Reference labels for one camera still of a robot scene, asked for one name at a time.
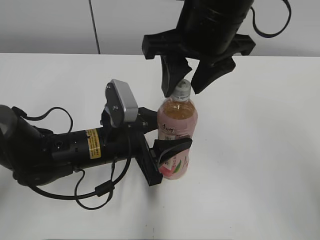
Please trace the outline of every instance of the plastic bottle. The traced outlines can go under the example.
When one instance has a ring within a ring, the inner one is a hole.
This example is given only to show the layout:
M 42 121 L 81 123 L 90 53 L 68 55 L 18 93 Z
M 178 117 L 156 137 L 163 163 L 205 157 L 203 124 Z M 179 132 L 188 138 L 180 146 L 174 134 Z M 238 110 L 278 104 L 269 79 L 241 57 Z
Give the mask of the plastic bottle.
M 190 100 L 191 84 L 183 79 L 175 88 L 173 94 L 167 98 L 157 113 L 158 139 L 177 140 L 192 138 L 198 113 Z M 180 152 L 167 160 L 159 171 L 170 180 L 175 180 L 187 171 L 189 164 L 189 149 Z

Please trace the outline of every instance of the bottle label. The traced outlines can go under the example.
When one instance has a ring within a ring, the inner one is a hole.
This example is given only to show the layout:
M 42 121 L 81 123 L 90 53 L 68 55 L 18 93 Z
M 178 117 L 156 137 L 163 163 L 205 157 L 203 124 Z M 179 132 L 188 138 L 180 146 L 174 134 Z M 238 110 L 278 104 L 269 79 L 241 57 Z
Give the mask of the bottle label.
M 193 118 L 184 120 L 170 119 L 168 123 L 162 123 L 158 130 L 159 140 L 178 140 L 183 138 L 190 138 L 193 134 Z M 182 151 L 174 157 L 167 160 L 160 168 L 160 172 L 168 179 L 176 179 L 182 176 L 189 165 L 189 149 Z

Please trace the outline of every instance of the table surface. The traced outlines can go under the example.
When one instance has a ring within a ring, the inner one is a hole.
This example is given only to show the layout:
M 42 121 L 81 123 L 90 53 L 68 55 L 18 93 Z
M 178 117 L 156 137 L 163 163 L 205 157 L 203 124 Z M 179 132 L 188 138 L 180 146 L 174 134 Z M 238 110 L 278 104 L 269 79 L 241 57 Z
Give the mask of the table surface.
M 233 73 L 192 96 L 199 118 L 184 177 L 148 187 L 132 161 L 111 202 L 88 211 L 74 201 L 37 195 L 1 167 L 0 238 L 319 239 L 320 58 L 234 60 Z M 190 65 L 196 68 L 197 62 Z M 0 103 L 20 107 L 29 116 L 64 107 L 74 130 L 99 127 L 111 79 L 128 82 L 140 107 L 157 110 L 164 99 L 159 58 L 0 54 Z M 57 111 L 37 125 L 63 133 L 69 120 Z M 148 142 L 156 136 L 149 133 Z M 124 164 L 117 163 L 116 174 Z M 110 168 L 88 169 L 80 193 L 108 180 Z M 72 194 L 80 176 L 75 173 L 44 189 Z

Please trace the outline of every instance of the bottle cap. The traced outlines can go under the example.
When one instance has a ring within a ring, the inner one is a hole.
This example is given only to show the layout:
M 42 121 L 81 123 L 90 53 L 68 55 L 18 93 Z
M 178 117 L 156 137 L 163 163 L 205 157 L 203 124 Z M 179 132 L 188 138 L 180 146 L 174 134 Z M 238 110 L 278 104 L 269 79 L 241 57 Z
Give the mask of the bottle cap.
M 183 79 L 175 87 L 173 94 L 171 95 L 172 99 L 177 102 L 188 101 L 191 94 L 191 83 Z

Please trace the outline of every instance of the robotic arm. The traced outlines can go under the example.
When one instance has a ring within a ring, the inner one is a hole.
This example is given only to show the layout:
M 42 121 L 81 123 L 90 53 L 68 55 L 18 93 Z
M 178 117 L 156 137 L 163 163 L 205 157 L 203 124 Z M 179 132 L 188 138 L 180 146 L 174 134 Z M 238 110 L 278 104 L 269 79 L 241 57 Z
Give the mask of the robotic arm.
M 291 18 L 291 8 L 287 0 L 283 1 L 290 13 L 285 29 Z M 219 77 L 233 71 L 236 64 L 232 56 L 235 53 L 251 53 L 255 43 L 237 31 L 252 4 L 253 0 L 185 0 L 176 29 L 144 36 L 142 50 L 145 58 L 161 57 L 162 90 L 166 97 L 192 70 L 186 58 L 200 60 L 192 79 L 192 87 L 198 94 Z M 278 34 L 265 34 L 265 37 Z M 107 84 L 105 96 L 106 104 L 100 121 L 102 127 L 76 132 L 72 132 L 73 120 L 63 108 L 54 107 L 42 116 L 29 117 L 17 107 L 0 105 L 0 164 L 13 172 L 13 178 L 19 184 L 36 193 L 53 199 L 76 200 L 89 210 L 103 207 L 110 201 L 115 185 L 129 168 L 131 158 L 136 159 L 149 186 L 160 184 L 163 176 L 159 167 L 169 158 L 189 149 L 192 140 L 155 140 L 150 148 L 144 134 L 158 128 L 157 113 L 138 108 L 129 85 L 119 80 L 114 79 Z M 26 121 L 42 120 L 57 109 L 70 117 L 71 126 L 67 133 L 54 134 Z M 125 159 L 122 173 L 113 180 L 116 162 Z M 93 192 L 78 195 L 84 169 L 109 163 L 112 163 L 110 180 L 97 186 Z M 83 173 L 74 195 L 57 195 L 38 188 L 73 172 Z M 98 207 L 86 207 L 79 201 L 105 194 L 109 197 Z

